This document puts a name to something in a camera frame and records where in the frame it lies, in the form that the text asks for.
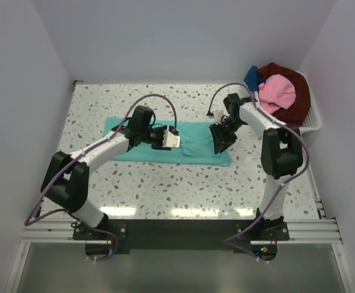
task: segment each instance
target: wall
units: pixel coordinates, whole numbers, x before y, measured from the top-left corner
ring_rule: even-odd
[[[224,82],[270,61],[299,68],[336,0],[33,0],[87,82]]]
[[[355,0],[338,1],[302,70],[324,124],[308,139],[313,171],[327,213],[339,221],[355,279]]]
[[[56,150],[70,88],[32,2],[0,0],[0,292]]]

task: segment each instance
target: terrazzo surface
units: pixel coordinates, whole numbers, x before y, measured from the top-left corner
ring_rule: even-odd
[[[166,95],[178,121],[212,121],[205,114],[220,84],[78,84],[73,93],[59,149],[72,152],[102,136],[106,117],[123,117],[142,95]],[[222,90],[213,110],[224,109],[228,93],[247,96],[239,86]],[[173,120],[170,106],[159,98],[140,104],[157,119]],[[128,219],[253,219],[264,194],[266,174],[260,163],[261,137],[250,126],[236,133],[230,167],[110,161],[89,179],[89,198],[110,218]],[[49,199],[42,214],[58,208]],[[318,219],[314,189],[308,173],[290,183],[285,219]],[[54,218],[68,217],[57,213]]]

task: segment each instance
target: turquoise cloth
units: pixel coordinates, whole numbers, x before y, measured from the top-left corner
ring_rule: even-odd
[[[108,117],[103,135],[105,136],[121,121],[121,118]],[[156,122],[162,125],[174,124],[173,121],[157,120]],[[177,122],[177,130],[181,137],[180,148],[173,148],[170,151],[153,150],[149,144],[142,143],[127,153],[114,157],[113,160],[229,167],[232,164],[232,157],[228,150],[221,154],[214,154],[213,136],[209,129],[211,124],[209,122]]]

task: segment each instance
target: dark red towel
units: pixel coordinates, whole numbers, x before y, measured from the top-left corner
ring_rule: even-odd
[[[273,116],[287,124],[302,126],[310,109],[310,92],[305,78],[294,70],[282,67],[274,62],[261,67],[259,72],[265,79],[275,74],[287,78],[295,88],[295,102],[287,110],[280,108],[273,113]]]

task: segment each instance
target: purple cable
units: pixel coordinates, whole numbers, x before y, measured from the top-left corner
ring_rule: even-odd
[[[122,129],[123,127],[123,124],[124,122],[126,121],[127,117],[129,116],[129,114],[131,113],[131,111],[134,109],[134,107],[140,102],[142,101],[143,99],[146,99],[146,98],[149,98],[151,96],[157,96],[158,98],[162,98],[164,99],[165,101],[167,101],[171,108],[172,108],[172,111],[173,111],[173,114],[174,114],[174,120],[175,120],[175,124],[174,124],[174,127],[175,129],[177,129],[177,114],[176,114],[176,109],[175,107],[173,106],[172,102],[170,101],[170,99],[166,98],[165,96],[162,96],[162,95],[159,95],[157,93],[150,93],[148,95],[144,95],[142,97],[140,97],[139,99],[137,99],[134,104],[128,109],[126,115],[123,117],[122,121],[120,122],[119,126],[117,127],[116,131],[114,133],[112,133],[112,135],[110,137],[105,137],[103,140],[99,141],[98,143],[86,148],[84,150],[83,153],[79,154],[78,156],[76,156],[73,160],[71,160],[65,167],[63,167],[58,173],[56,173],[56,175],[51,179],[51,181],[47,184],[47,186],[43,189],[43,191],[41,192],[40,196],[38,197],[35,205],[33,205],[30,213],[27,215],[26,219],[25,219],[25,222],[24,222],[24,225],[25,226],[30,226],[31,224],[34,224],[38,221],[40,221],[41,219],[44,219],[45,217],[49,216],[49,215],[52,215],[56,212],[67,212],[65,209],[55,209],[53,211],[50,211],[50,212],[47,212],[46,214],[44,215],[41,215],[40,217],[37,217],[36,219],[34,220],[31,220],[32,218],[32,215],[35,213],[35,211],[37,210],[37,208],[40,206],[40,203],[42,202],[44,196],[47,194],[47,192],[49,191],[49,189],[54,185],[54,183],[56,182],[56,180],[58,180],[63,174],[64,172],[66,172],[73,164],[75,164],[76,162],[78,162],[78,160],[80,160],[84,155],[86,155],[88,152],[94,150],[95,148],[98,148],[99,146],[103,145],[104,143],[110,141],[111,139],[113,139],[116,134]],[[76,220],[79,220],[78,218],[76,218],[74,215],[72,214],[69,214],[70,216],[72,216],[74,219]],[[110,253],[108,256],[105,256],[103,258],[100,258],[99,260],[104,260],[104,259],[107,259],[107,258],[110,258],[116,251],[117,251],[117,246],[118,246],[118,243],[117,243],[117,238],[115,235],[113,235],[111,232],[109,231],[104,231],[104,230],[100,230],[100,229],[96,229],[96,228],[93,228],[93,227],[90,227],[88,224],[86,223],[82,223],[84,226],[88,227],[89,229],[95,231],[95,232],[99,232],[99,233],[105,233],[105,234],[108,234],[110,235],[111,237],[113,237],[116,241],[116,245],[115,245],[115,249],[112,253]]]
[[[246,232],[248,232],[250,229],[252,229],[263,217],[264,217],[264,214],[268,211],[269,207],[272,205],[272,203],[274,202],[274,200],[276,199],[276,197],[278,196],[278,194],[280,193],[280,191],[284,188],[284,186],[288,183],[290,183],[292,180],[296,179],[297,177],[301,176],[308,168],[309,166],[309,162],[310,162],[310,155],[309,155],[309,151],[307,149],[307,146],[305,144],[305,142],[302,140],[302,137],[300,137],[294,130],[290,129],[288,126],[286,125],[283,125],[277,121],[275,121],[274,119],[272,119],[265,111],[261,110],[259,107],[257,107],[257,104],[256,104],[256,100],[255,100],[255,95],[254,93],[252,93],[248,87],[245,85],[245,84],[242,84],[240,82],[231,82],[229,84],[226,84],[226,85],[223,85],[222,87],[220,87],[216,92],[215,94],[213,95],[211,101],[210,101],[210,106],[208,107],[208,111],[210,112],[211,110],[211,105],[213,104],[213,101],[214,101],[214,98],[215,96],[222,90],[224,89],[225,87],[228,87],[230,85],[240,85],[242,87],[244,87],[247,92],[249,93],[249,96],[252,100],[252,104],[254,105],[254,107],[267,119],[269,120],[270,122],[274,123],[276,126],[278,127],[281,127],[281,128],[284,128],[286,129],[288,132],[290,132],[291,134],[293,134],[298,140],[299,142],[301,143],[302,147],[304,148],[305,150],[305,153],[306,153],[306,164],[304,166],[304,168],[298,172],[297,174],[293,175],[292,177],[288,178],[287,180],[285,180],[279,187],[278,189],[275,191],[273,197],[270,199],[269,203],[267,204],[267,206],[264,208],[264,210],[262,211],[262,213],[248,226],[246,227],[245,229],[243,229],[241,232],[239,232],[238,234],[232,236],[232,237],[229,237],[227,239],[224,240],[224,243],[226,245],[229,245],[233,248],[237,248],[239,250],[242,250],[243,252],[246,252],[248,255],[251,255],[261,261],[264,261],[263,258],[259,258],[257,257],[257,255],[253,254],[251,251],[239,246],[239,245],[236,245],[236,244],[233,244],[233,243],[230,243],[230,241],[236,239],[237,237],[240,237],[242,236],[243,234],[245,234]]]

